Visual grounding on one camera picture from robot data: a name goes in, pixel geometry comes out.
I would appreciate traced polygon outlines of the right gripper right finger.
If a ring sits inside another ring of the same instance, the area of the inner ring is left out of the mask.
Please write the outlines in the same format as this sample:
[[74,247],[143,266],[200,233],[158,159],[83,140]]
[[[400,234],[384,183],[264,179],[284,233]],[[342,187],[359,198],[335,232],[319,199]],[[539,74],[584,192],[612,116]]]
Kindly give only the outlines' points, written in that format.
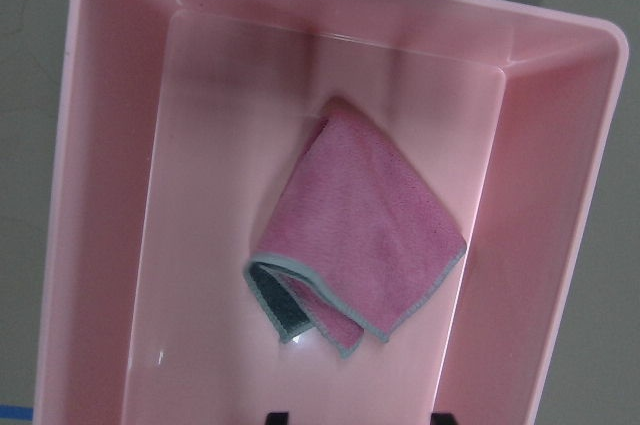
[[433,412],[430,425],[456,425],[456,418],[450,412]]

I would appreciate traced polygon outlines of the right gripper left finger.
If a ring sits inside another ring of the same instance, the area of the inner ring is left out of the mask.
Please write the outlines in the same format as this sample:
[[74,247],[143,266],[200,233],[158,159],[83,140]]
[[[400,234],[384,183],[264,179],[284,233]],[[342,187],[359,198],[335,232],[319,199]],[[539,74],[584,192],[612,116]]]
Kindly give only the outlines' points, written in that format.
[[265,418],[265,425],[288,425],[288,412],[269,412]]

